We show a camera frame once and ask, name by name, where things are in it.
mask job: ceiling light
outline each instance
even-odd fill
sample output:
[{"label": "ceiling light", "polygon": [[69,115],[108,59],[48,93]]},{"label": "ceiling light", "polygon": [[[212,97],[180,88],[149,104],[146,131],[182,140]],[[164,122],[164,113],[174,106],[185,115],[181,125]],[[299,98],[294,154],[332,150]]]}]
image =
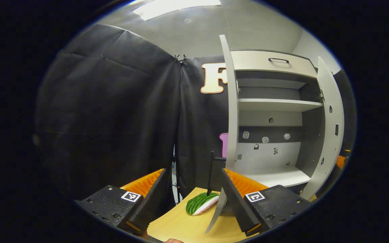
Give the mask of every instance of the ceiling light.
[{"label": "ceiling light", "polygon": [[155,0],[133,12],[143,20],[151,20],[169,12],[199,6],[221,6],[221,3],[219,0]]},{"label": "ceiling light", "polygon": [[136,3],[143,2],[143,1],[145,1],[145,0],[135,0],[135,1],[131,2],[131,3],[129,3],[128,5],[133,5],[133,4],[136,4]]}]

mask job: white cabinet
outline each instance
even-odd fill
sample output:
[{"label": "white cabinet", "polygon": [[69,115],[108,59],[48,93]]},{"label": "white cabinet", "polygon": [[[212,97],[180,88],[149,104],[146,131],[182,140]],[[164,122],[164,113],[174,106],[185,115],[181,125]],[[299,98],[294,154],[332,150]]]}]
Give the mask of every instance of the white cabinet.
[{"label": "white cabinet", "polygon": [[229,91],[226,168],[269,187],[307,183],[301,196],[309,199],[332,171],[343,140],[343,104],[332,73],[320,57],[316,72],[307,58],[230,51],[221,40]]}]

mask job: table surface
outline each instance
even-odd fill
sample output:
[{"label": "table surface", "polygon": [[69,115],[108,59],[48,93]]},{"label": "table surface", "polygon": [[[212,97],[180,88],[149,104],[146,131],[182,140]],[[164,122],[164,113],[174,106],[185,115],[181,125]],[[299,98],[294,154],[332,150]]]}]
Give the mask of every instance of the table surface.
[{"label": "table surface", "polygon": [[216,204],[196,216],[191,216],[185,211],[187,201],[202,192],[207,192],[207,189],[196,187],[177,206],[151,222],[147,230],[148,235],[162,241],[177,239],[184,243],[233,243],[249,238],[241,232],[234,216],[224,215],[217,219],[211,231],[206,234],[205,231],[214,215]]}]

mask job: drawer handle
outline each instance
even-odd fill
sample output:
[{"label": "drawer handle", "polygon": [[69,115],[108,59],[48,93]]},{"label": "drawer handle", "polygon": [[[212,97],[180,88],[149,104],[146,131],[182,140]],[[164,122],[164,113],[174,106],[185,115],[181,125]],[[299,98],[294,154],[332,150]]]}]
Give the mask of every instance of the drawer handle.
[{"label": "drawer handle", "polygon": [[272,61],[272,60],[285,60],[287,63],[289,63],[288,60],[286,59],[280,59],[280,58],[268,58],[269,61]]}]

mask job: cabinet drawer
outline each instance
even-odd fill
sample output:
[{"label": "cabinet drawer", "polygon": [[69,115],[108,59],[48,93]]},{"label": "cabinet drawer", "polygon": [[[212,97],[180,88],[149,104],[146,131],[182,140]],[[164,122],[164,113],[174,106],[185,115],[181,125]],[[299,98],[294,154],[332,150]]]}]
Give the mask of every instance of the cabinet drawer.
[{"label": "cabinet drawer", "polygon": [[235,71],[272,71],[317,77],[310,60],[302,57],[272,51],[231,51],[231,55]]}]

